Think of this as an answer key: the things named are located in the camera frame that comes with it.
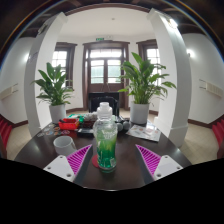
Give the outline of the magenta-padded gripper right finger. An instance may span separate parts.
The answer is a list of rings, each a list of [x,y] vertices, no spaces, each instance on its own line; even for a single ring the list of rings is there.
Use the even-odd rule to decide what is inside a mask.
[[[182,169],[182,166],[170,156],[160,156],[138,144],[136,144],[136,153],[143,179],[146,184],[160,180],[161,178]]]

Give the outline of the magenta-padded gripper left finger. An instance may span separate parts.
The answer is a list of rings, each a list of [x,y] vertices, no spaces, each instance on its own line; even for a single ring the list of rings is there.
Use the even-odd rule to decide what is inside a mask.
[[[44,170],[81,186],[92,155],[93,147],[87,145],[68,156],[59,155]]]

